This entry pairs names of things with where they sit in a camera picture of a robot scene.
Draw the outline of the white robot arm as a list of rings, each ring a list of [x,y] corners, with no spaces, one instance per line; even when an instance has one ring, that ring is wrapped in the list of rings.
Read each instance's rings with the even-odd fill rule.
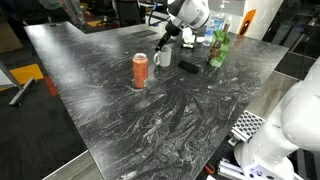
[[[320,151],[320,59],[294,84],[253,136],[234,148],[246,180],[296,180],[288,156]]]

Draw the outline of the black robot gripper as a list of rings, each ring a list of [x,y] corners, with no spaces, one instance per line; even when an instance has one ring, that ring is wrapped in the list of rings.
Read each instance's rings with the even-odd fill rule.
[[[162,47],[168,42],[171,36],[178,36],[181,32],[181,29],[176,27],[171,21],[167,23],[167,25],[165,26],[165,30],[166,33],[163,35],[163,37],[161,38],[161,40],[155,48],[156,52],[162,50]]]

